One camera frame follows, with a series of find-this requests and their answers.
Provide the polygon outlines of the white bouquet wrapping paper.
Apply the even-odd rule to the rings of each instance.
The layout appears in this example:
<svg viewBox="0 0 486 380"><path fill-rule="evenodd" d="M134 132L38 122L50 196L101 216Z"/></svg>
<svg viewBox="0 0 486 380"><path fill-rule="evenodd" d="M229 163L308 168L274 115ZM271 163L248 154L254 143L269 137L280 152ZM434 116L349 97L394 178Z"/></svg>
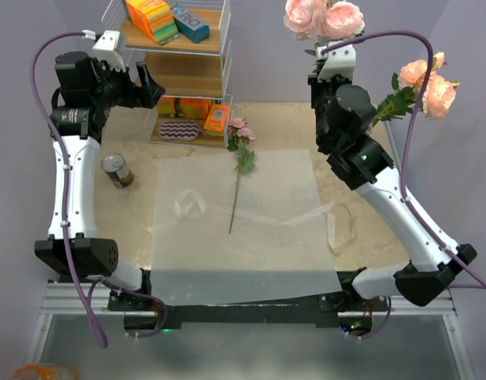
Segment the white bouquet wrapping paper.
<svg viewBox="0 0 486 380"><path fill-rule="evenodd" d="M232 154L167 158L158 166L155 205L189 188L231 207ZM260 152L241 177L236 209L292 218L322 205L307 150ZM153 294L171 306L215 305L336 292L340 281L327 244L325 216L300 226L269 226L208 213L203 220L153 229Z"/></svg>

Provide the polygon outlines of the orange sponge pack top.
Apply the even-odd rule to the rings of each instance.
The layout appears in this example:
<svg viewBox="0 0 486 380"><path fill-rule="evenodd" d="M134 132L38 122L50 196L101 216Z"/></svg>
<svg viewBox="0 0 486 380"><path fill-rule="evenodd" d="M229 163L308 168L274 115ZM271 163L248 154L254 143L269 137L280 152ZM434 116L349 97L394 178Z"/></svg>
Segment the orange sponge pack top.
<svg viewBox="0 0 486 380"><path fill-rule="evenodd" d="M180 36L166 1L129 0L125 5L133 25L159 45L167 44Z"/></svg>

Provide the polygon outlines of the pink rose bunch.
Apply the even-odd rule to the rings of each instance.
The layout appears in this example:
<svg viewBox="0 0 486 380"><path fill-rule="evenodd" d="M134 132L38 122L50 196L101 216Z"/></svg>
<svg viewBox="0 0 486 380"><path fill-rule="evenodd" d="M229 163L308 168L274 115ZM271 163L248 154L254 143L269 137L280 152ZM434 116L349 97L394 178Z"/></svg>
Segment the pink rose bunch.
<svg viewBox="0 0 486 380"><path fill-rule="evenodd" d="M232 205L230 224L229 224L229 234L232 233L234 225L234 217L237 206L237 199L239 195L239 188L241 177L244 174L251 173L255 168L255 153L252 149L253 143L256 141L256 136L254 132L248 127L248 123L245 118L234 117L228 121L227 124L228 131L228 146L227 150L235 153L236 157L236 182L235 182L235 193L234 201Z"/></svg>

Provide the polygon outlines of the brown tin can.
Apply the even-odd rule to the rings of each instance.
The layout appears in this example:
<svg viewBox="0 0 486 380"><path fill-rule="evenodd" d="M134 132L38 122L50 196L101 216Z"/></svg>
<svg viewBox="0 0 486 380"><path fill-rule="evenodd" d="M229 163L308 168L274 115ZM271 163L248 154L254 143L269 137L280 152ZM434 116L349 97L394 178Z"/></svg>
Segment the brown tin can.
<svg viewBox="0 0 486 380"><path fill-rule="evenodd" d="M101 167L117 188L126 188L134 181L134 174L121 154L106 155L101 161Z"/></svg>

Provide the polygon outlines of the purple wavy scrub pad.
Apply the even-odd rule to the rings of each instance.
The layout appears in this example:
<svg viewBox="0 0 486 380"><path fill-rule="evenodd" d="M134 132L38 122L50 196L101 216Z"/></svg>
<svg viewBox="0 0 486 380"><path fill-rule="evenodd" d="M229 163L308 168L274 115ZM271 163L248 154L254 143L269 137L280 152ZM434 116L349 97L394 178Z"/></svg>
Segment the purple wavy scrub pad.
<svg viewBox="0 0 486 380"><path fill-rule="evenodd" d="M195 121L165 121L160 124L158 134L164 140L193 141L205 132Z"/></svg>

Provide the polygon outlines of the pink rose stem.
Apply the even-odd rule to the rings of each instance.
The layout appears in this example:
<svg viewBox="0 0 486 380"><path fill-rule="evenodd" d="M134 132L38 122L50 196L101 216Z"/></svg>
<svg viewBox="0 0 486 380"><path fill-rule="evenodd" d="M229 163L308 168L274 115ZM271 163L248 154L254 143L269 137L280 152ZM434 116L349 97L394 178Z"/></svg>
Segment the pink rose stem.
<svg viewBox="0 0 486 380"><path fill-rule="evenodd" d="M438 70L447 65L443 51L434 54L423 95L420 95L420 90L426 78L427 60L418 59L403 66L399 73L394 73L391 79L393 91L378 105L372 125L412 114L416 104L420 104L419 110L427 118L443 119L449 113L459 87L459 82L449 81L438 74Z"/></svg>
<svg viewBox="0 0 486 380"><path fill-rule="evenodd" d="M332 42L361 36L366 23L361 9L349 1L288 0L283 23L297 40Z"/></svg>

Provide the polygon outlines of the orange sponge box middle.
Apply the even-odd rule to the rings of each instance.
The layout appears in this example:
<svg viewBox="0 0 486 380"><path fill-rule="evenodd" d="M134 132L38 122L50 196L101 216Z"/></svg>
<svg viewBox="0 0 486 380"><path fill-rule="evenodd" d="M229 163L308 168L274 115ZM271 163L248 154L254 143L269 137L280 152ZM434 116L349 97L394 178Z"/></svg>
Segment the orange sponge box middle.
<svg viewBox="0 0 486 380"><path fill-rule="evenodd" d="M191 119L206 119L212 106L211 99L182 97L179 102L180 113Z"/></svg>

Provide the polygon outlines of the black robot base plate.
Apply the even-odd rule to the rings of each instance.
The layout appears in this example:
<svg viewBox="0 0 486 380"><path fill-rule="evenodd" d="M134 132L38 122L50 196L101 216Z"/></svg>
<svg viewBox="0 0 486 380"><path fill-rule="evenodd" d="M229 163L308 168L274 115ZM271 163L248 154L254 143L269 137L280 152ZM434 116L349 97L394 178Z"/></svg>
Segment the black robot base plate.
<svg viewBox="0 0 486 380"><path fill-rule="evenodd" d="M128 333L181 329L185 324L281 324L340 328L362 336L373 329L372 313L392 309L390 297L360 298L349 287L358 274L338 272L342 290L298 298L219 305L167 306L151 296L150 272L144 270L142 288L123 291L110 285L108 309L124 312Z"/></svg>

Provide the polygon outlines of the orange sponge box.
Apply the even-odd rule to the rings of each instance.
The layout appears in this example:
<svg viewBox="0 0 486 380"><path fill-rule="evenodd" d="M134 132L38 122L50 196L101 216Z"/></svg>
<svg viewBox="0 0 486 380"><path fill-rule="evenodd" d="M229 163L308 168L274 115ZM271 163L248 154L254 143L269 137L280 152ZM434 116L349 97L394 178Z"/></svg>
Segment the orange sponge box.
<svg viewBox="0 0 486 380"><path fill-rule="evenodd" d="M207 135L223 136L230 107L226 104L213 104L203 125Z"/></svg>
<svg viewBox="0 0 486 380"><path fill-rule="evenodd" d="M179 102L180 113L191 119L206 119L212 106L211 99L182 97Z"/></svg>
<svg viewBox="0 0 486 380"><path fill-rule="evenodd" d="M160 117L165 118L176 118L178 117L177 111L177 98L176 97L166 97L160 98L157 103L157 112Z"/></svg>

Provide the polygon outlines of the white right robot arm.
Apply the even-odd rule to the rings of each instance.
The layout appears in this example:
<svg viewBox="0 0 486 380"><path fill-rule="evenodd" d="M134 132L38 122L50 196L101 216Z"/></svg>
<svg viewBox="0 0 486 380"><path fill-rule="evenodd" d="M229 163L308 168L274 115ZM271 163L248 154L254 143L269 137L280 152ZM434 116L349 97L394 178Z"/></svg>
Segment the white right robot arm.
<svg viewBox="0 0 486 380"><path fill-rule="evenodd" d="M342 273L344 305L359 311L372 298L392 295L416 306L428 305L476 258L477 251L447 234L436 242L433 234L439 226L416 200L402 196L393 159L367 132L376 110L365 89L339 74L329 80L310 74L308 84L318 152L326 155L332 172L380 214L409 256L391 267ZM413 211L406 200L412 201Z"/></svg>

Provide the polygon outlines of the orange plastic bottle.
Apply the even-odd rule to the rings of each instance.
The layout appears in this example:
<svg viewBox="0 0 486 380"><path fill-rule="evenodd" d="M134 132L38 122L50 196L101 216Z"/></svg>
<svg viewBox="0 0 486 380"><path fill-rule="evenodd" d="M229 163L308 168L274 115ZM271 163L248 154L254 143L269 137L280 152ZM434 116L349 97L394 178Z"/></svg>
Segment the orange plastic bottle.
<svg viewBox="0 0 486 380"><path fill-rule="evenodd" d="M56 363L27 364L14 371L13 380L78 380L78 372Z"/></svg>

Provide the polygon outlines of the orange sponge box left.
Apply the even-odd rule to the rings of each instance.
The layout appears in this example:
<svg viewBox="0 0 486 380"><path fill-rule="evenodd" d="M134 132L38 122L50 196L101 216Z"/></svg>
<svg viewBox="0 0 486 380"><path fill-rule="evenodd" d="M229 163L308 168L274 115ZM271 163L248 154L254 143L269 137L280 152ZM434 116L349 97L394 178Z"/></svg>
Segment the orange sponge box left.
<svg viewBox="0 0 486 380"><path fill-rule="evenodd" d="M165 118L176 118L178 117L177 111L177 98L176 97L166 97L160 98L157 103L157 112L160 117Z"/></svg>

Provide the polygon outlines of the blue RIO box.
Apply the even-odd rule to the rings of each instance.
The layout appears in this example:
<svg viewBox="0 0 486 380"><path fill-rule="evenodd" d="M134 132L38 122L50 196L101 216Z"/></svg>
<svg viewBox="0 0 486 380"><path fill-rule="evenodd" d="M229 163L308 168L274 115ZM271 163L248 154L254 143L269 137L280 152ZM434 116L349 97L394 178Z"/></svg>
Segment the blue RIO box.
<svg viewBox="0 0 486 380"><path fill-rule="evenodd" d="M210 29L207 22L187 11L180 4L171 7L173 20L178 31L186 36L194 44L205 41L210 37Z"/></svg>

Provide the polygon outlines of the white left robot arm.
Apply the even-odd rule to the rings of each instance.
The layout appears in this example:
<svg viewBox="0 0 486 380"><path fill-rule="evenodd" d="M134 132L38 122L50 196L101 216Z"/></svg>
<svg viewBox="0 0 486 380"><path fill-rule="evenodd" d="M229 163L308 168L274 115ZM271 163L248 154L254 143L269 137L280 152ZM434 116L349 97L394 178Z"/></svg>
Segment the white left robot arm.
<svg viewBox="0 0 486 380"><path fill-rule="evenodd" d="M55 152L55 206L47 238L36 241L34 253L62 277L73 273L83 280L102 279L127 289L126 301L135 310L154 300L150 273L120 259L116 242L97 235L94 182L102 132L111 108L152 109L165 90L144 62L130 70L113 69L105 61L72 51L55 59L59 87L47 114Z"/></svg>

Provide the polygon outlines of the cream printed ribbon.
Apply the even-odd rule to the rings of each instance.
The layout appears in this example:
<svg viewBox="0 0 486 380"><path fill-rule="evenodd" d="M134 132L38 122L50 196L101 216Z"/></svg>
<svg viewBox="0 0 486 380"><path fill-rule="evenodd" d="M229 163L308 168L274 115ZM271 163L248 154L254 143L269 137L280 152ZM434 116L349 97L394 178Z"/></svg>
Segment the cream printed ribbon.
<svg viewBox="0 0 486 380"><path fill-rule="evenodd" d="M348 238L343 242L336 239L337 222L333 210L337 207L343 208L349 215ZM229 215L230 217L240 217L263 225L287 227L300 226L311 219L325 215L328 218L326 222L328 248L336 256L346 251L357 239L355 212L352 207L343 202L332 201L325 203L292 218L276 218L267 216L262 212L233 210L231 207L208 202L204 196L191 188L180 192L169 206L162 206L157 203L154 207L153 225L148 230L173 226L179 222L203 220L210 212Z"/></svg>

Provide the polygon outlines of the orange sponge box right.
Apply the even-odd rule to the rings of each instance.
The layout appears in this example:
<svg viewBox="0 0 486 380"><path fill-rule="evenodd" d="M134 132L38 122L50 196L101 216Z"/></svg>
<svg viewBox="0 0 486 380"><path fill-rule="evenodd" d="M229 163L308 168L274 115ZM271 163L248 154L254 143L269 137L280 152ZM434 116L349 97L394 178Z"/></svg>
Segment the orange sponge box right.
<svg viewBox="0 0 486 380"><path fill-rule="evenodd" d="M203 125L207 135L223 136L230 107L226 104L213 104Z"/></svg>

